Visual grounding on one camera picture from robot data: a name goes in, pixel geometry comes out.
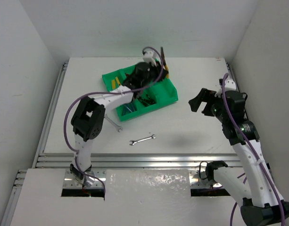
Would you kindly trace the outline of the blue screwdriver red collar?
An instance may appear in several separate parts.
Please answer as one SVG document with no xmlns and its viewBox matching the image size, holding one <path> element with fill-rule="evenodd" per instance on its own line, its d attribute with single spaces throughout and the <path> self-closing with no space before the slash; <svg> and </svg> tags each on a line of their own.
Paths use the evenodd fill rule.
<svg viewBox="0 0 289 226">
<path fill-rule="evenodd" d="M 123 111 L 122 111 L 122 115 L 126 115 L 127 113 L 133 113 L 135 112 L 137 109 L 133 104 L 126 104 L 123 106 Z"/>
</svg>

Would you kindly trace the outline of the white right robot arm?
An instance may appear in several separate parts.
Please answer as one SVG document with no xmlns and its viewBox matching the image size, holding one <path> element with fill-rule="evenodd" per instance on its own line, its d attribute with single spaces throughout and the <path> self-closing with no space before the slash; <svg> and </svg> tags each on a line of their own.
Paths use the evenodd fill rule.
<svg viewBox="0 0 289 226">
<path fill-rule="evenodd" d="M 206 180 L 220 183 L 234 198 L 247 226 L 283 225 L 289 217 L 289 202 L 277 191 L 270 176 L 254 123 L 245 118 L 246 99 L 246 93 L 235 90 L 217 95 L 215 91 L 202 88 L 189 101 L 193 112 L 205 102 L 202 113 L 221 122 L 223 134 L 240 159 L 248 185 L 234 177 L 224 161 L 207 164 Z"/>
</svg>

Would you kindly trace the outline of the green-black screwdriver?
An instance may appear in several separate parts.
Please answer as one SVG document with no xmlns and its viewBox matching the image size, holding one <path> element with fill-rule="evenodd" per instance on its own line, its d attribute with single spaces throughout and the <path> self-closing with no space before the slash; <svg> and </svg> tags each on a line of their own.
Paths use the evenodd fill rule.
<svg viewBox="0 0 289 226">
<path fill-rule="evenodd" d="M 152 99 L 150 96 L 146 95 L 146 97 L 139 97 L 138 99 L 141 104 L 143 104 L 145 107 L 148 107 L 150 105 L 156 104 L 156 101 Z"/>
</svg>

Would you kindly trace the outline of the yellow pliers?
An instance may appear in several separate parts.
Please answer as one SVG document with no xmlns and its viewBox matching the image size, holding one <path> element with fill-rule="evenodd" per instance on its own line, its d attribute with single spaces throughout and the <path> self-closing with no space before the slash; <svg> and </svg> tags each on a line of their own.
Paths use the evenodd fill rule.
<svg viewBox="0 0 289 226">
<path fill-rule="evenodd" d="M 162 58 L 163 66 L 164 66 L 165 70 L 169 71 L 169 70 L 168 70 L 168 66 L 167 66 L 167 64 L 166 64 L 165 54 L 164 54 L 164 48 L 163 48 L 163 47 L 160 48 L 160 53 L 161 53 L 161 58 Z"/>
</svg>

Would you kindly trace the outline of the silver wrench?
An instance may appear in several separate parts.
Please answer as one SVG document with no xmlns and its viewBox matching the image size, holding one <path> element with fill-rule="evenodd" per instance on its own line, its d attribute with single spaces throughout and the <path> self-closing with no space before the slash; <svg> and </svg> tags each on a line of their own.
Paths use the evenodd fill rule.
<svg viewBox="0 0 289 226">
<path fill-rule="evenodd" d="M 152 135 L 150 135 L 150 136 L 148 136 L 148 137 L 144 137 L 144 138 L 141 138 L 141 139 L 130 140 L 129 145 L 130 145 L 130 146 L 133 146 L 133 145 L 135 145 L 136 143 L 143 142 L 143 141 L 147 141 L 147 140 L 150 140 L 150 139 L 156 139 L 156 135 L 155 135 L 155 134 L 152 134 Z"/>
<path fill-rule="evenodd" d="M 123 130 L 123 127 L 117 125 L 114 121 L 112 121 L 106 114 L 105 114 L 105 119 L 114 126 L 114 128 L 116 129 L 117 132 L 120 132 Z"/>
</svg>

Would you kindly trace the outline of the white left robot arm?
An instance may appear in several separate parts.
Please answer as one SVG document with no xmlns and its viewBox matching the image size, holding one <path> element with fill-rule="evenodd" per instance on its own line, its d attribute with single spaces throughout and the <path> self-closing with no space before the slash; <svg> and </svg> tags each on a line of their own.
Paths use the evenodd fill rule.
<svg viewBox="0 0 289 226">
<path fill-rule="evenodd" d="M 93 140 L 100 134 L 107 112 L 131 103 L 141 97 L 149 84 L 162 81 L 168 74 L 165 63 L 139 62 L 133 72 L 112 92 L 100 93 L 98 98 L 82 97 L 72 116 L 71 125 L 75 138 L 74 160 L 70 171 L 80 181 L 86 181 L 91 170 Z"/>
</svg>

